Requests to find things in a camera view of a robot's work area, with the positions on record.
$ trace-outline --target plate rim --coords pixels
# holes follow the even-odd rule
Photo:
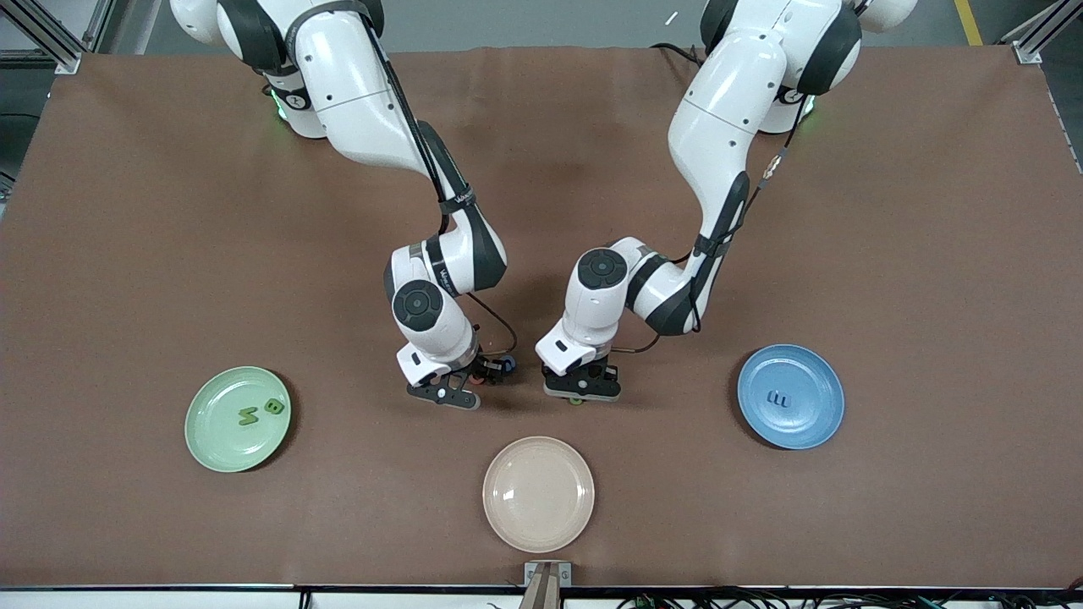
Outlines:
[[[574,535],[571,535],[571,539],[569,541],[566,541],[563,544],[560,544],[560,545],[558,545],[556,547],[546,546],[546,549],[531,549],[531,548],[523,547],[523,546],[521,546],[521,545],[512,542],[511,540],[507,539],[500,532],[500,530],[497,529],[497,527],[493,523],[493,515],[492,515],[492,513],[490,510],[488,501],[487,501],[488,500],[488,492],[487,492],[487,490],[490,488],[491,481],[493,481],[493,477],[495,476],[494,471],[493,471],[493,466],[495,466],[496,463],[498,461],[500,461],[500,458],[505,455],[505,453],[507,453],[507,452],[511,451],[512,449],[517,448],[519,444],[523,444],[523,443],[526,443],[526,442],[530,442],[530,441],[539,441],[539,440],[544,441],[544,442],[556,443],[557,445],[571,451],[571,453],[573,455],[575,455],[575,457],[577,457],[583,463],[583,467],[584,467],[584,469],[587,472],[587,481],[589,482],[589,487],[590,487],[590,504],[587,506],[586,517],[583,519],[583,526],[579,527],[579,529],[577,531],[575,531]],[[567,442],[565,442],[565,441],[563,441],[563,440],[561,440],[559,438],[553,438],[551,436],[527,436],[525,438],[520,438],[518,440],[514,440],[511,443],[509,443],[508,445],[506,445],[503,449],[500,449],[500,452],[498,452],[496,454],[496,456],[493,457],[493,461],[490,462],[488,468],[485,469],[485,479],[482,481],[482,485],[481,485],[481,498],[482,498],[481,504],[482,504],[482,508],[485,510],[485,520],[488,521],[490,529],[492,529],[493,532],[496,533],[496,535],[498,537],[500,537],[500,540],[504,543],[510,545],[511,547],[513,547],[513,548],[516,548],[516,549],[518,549],[520,552],[526,552],[529,554],[548,554],[550,552],[557,552],[558,549],[562,549],[564,547],[567,547],[569,545],[572,544],[572,542],[574,542],[575,540],[579,539],[579,535],[582,535],[583,531],[585,531],[587,529],[587,524],[590,523],[590,518],[595,514],[595,502],[597,501],[597,497],[598,497],[598,492],[597,492],[597,487],[595,484],[595,472],[590,470],[590,464],[587,463],[587,459],[583,458],[583,454],[580,454],[579,451],[575,450],[575,446],[569,444]]]
[[[209,463],[200,458],[198,454],[196,454],[195,449],[192,448],[192,433],[188,432],[188,424],[192,422],[192,418],[194,416],[193,413],[195,412],[196,409],[196,401],[199,399],[199,396],[204,392],[204,390],[207,389],[207,387],[209,387],[210,384],[214,383],[220,377],[226,376],[229,374],[234,374],[239,371],[257,371],[259,373],[269,375],[271,378],[274,379],[275,383],[278,384],[278,386],[282,388],[283,394],[286,396],[286,404],[285,404],[287,414],[286,425],[283,427],[282,438],[278,438],[277,440],[274,441],[275,444],[274,449],[272,449],[271,452],[269,452],[259,461],[256,461],[251,465],[246,465],[239,468],[220,468],[210,465]],[[278,377],[277,374],[260,366],[234,366],[232,368],[224,370],[216,374],[214,376],[210,377],[207,380],[207,383],[204,383],[203,386],[199,388],[199,390],[196,391],[195,396],[192,397],[192,402],[188,403],[188,410],[184,415],[184,444],[188,448],[188,454],[192,455],[192,458],[196,459],[196,462],[199,465],[206,467],[207,469],[210,469],[211,471],[218,471],[220,474],[236,474],[238,471],[246,471],[263,463],[264,461],[271,458],[271,455],[275,454],[275,452],[278,451],[278,448],[282,446],[283,440],[286,439],[286,435],[289,432],[289,425],[292,422],[292,418],[293,418],[293,405],[292,405],[292,400],[289,397],[289,389],[286,388],[286,384],[283,381],[282,378]]]
[[[749,365],[752,364],[753,360],[755,360],[756,357],[762,353],[764,351],[784,349],[784,348],[795,349],[798,352],[804,352],[811,355],[814,360],[819,360],[831,372],[831,379],[833,379],[833,383],[830,384],[838,389],[838,417],[832,425],[831,431],[826,433],[822,440],[812,444],[798,444],[798,443],[787,444],[768,438],[761,430],[762,426],[761,425],[757,426],[757,424],[754,423],[754,420],[758,419],[748,415],[748,407],[746,407],[744,401],[741,400],[741,388],[746,386],[748,383],[746,379],[747,375],[752,374],[749,372]],[[804,451],[808,449],[814,449],[825,443],[827,440],[831,440],[835,436],[835,432],[838,431],[838,428],[843,426],[843,418],[846,416],[846,392],[845,389],[843,388],[843,380],[838,377],[838,373],[835,372],[835,368],[831,365],[831,363],[827,360],[823,358],[823,355],[817,353],[815,351],[809,349],[808,347],[794,345],[792,342],[778,342],[774,345],[768,345],[767,347],[761,347],[760,349],[757,349],[752,355],[748,355],[748,359],[746,359],[744,364],[741,366],[741,373],[738,375],[736,398],[738,398],[738,406],[741,409],[741,414],[744,415],[745,422],[748,424],[749,427],[752,427],[753,431],[755,431],[757,436],[759,436],[764,440],[767,440],[771,444],[774,444],[775,446],[779,446],[781,449],[787,449],[791,451]],[[778,433],[783,438],[787,437],[786,432],[784,431],[779,431]]]

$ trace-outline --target gray floor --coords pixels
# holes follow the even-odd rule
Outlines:
[[[459,51],[477,47],[648,47],[699,42],[703,0],[384,0],[383,42],[391,52]],[[982,39],[992,43],[1049,4],[1048,0],[971,0]],[[673,13],[670,24],[665,25]],[[110,52],[222,53],[188,38],[168,0],[129,0],[112,24]],[[597,24],[608,24],[598,31]],[[966,36],[953,0],[919,0],[910,18],[872,46],[962,46]],[[1069,135],[1083,142],[1083,23],[1073,23],[1042,53],[1043,69]],[[53,76],[49,70],[0,69],[0,113],[40,114]],[[34,121],[0,117],[0,170],[17,177]]]

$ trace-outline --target green plate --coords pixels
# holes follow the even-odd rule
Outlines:
[[[263,368],[227,370],[196,393],[184,418],[184,440],[214,471],[244,471],[271,456],[289,429],[289,393]]]

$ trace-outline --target blue plate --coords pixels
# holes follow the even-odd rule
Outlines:
[[[748,425],[783,449],[811,449],[843,423],[838,375],[823,358],[797,345],[753,353],[738,378],[738,403]]]

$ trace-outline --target green light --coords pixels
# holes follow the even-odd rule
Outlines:
[[[278,100],[278,94],[271,90],[271,99],[274,100],[274,105],[278,106],[278,118],[283,120],[288,120],[286,118],[286,111],[282,109],[282,102]]]

